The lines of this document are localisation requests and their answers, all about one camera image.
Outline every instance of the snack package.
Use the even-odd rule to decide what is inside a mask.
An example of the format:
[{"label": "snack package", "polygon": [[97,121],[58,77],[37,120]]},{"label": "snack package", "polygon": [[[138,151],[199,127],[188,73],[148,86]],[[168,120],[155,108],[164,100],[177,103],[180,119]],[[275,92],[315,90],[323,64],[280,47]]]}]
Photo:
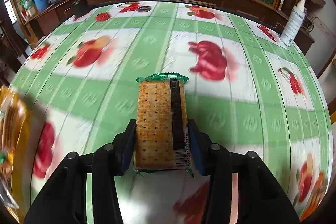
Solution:
[{"label": "snack package", "polygon": [[29,8],[34,5],[34,2],[32,0],[20,0],[19,5],[21,5],[25,10],[29,10]]},{"label": "snack package", "polygon": [[139,172],[190,169],[184,82],[178,73],[138,78],[134,167]]},{"label": "snack package", "polygon": [[18,95],[2,86],[0,88],[0,202],[17,221],[23,220],[24,217],[18,201],[22,199],[21,167],[24,164],[25,139],[29,135],[28,119],[28,110]]}]

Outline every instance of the window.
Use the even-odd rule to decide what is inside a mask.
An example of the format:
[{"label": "window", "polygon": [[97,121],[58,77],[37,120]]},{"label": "window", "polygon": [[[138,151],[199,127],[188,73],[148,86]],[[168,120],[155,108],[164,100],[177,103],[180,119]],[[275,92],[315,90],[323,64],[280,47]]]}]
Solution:
[{"label": "window", "polygon": [[12,21],[12,24],[14,24],[16,22],[16,16],[15,16],[11,1],[4,0],[4,2],[5,2],[6,9],[7,9],[7,13]]}]

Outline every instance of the table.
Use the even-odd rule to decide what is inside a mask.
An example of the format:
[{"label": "table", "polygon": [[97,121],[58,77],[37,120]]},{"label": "table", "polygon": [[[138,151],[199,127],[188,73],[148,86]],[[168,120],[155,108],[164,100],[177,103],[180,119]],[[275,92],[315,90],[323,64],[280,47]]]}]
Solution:
[{"label": "table", "polygon": [[[71,17],[14,78],[12,88],[46,120],[32,201],[68,152],[94,152],[124,131],[136,117],[136,78],[156,72],[189,77],[188,117],[228,150],[256,151],[299,217],[312,205],[315,183],[325,190],[333,154],[329,112],[295,43],[287,47],[276,32],[221,10],[146,1]],[[183,223],[175,203],[208,180],[197,171],[190,178],[184,170],[141,176],[129,169],[115,178],[124,223]],[[88,175],[87,221],[93,223],[90,184]]]}]

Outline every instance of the screw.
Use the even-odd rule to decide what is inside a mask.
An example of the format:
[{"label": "screw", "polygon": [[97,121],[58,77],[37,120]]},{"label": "screw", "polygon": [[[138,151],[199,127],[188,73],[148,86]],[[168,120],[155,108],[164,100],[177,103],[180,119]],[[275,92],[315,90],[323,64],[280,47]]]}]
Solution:
[{"label": "screw", "polygon": [[219,149],[221,148],[221,146],[220,146],[219,144],[217,144],[217,143],[213,143],[213,144],[210,146],[210,148],[211,148],[212,150],[219,150]]},{"label": "screw", "polygon": [[70,152],[69,154],[68,154],[68,159],[74,159],[74,158],[76,158],[77,157],[77,153],[76,152]]},{"label": "screw", "polygon": [[254,151],[248,151],[247,152],[247,155],[250,157],[250,158],[256,158],[258,156],[258,154]]},{"label": "screw", "polygon": [[104,149],[105,149],[106,151],[110,151],[110,150],[112,150],[112,149],[113,149],[113,144],[111,144],[111,143],[107,143],[106,145],[104,145]]}]

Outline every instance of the spray bottle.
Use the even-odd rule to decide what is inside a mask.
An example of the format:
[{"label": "spray bottle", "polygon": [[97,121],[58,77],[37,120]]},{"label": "spray bottle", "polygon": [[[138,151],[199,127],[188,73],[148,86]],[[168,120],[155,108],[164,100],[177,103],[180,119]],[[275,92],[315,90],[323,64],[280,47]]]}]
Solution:
[{"label": "spray bottle", "polygon": [[305,2],[305,0],[300,0],[300,2],[293,7],[285,29],[280,36],[280,40],[286,46],[290,46],[292,44],[305,19]]}]

